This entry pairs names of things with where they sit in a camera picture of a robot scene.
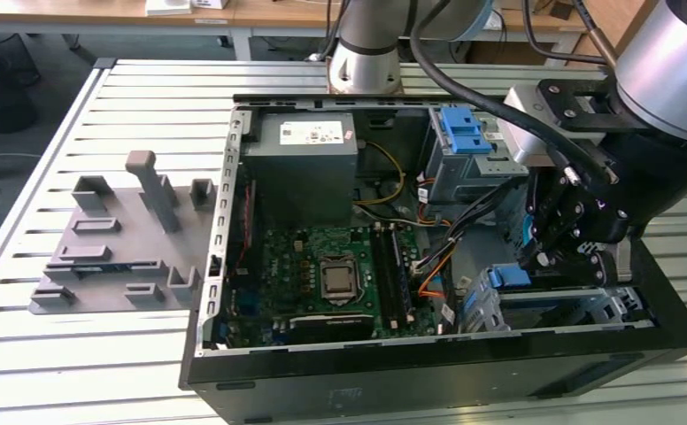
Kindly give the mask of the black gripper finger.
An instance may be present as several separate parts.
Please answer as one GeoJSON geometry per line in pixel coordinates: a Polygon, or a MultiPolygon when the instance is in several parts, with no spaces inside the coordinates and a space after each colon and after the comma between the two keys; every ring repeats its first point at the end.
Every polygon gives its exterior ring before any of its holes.
{"type": "Polygon", "coordinates": [[[576,249],[548,254],[548,266],[579,284],[623,284],[631,281],[631,243],[583,243],[576,249]]]}
{"type": "Polygon", "coordinates": [[[555,252],[571,237],[583,206],[576,198],[580,186],[557,170],[531,170],[525,212],[531,217],[531,238],[519,253],[525,270],[551,265],[555,252]]]}

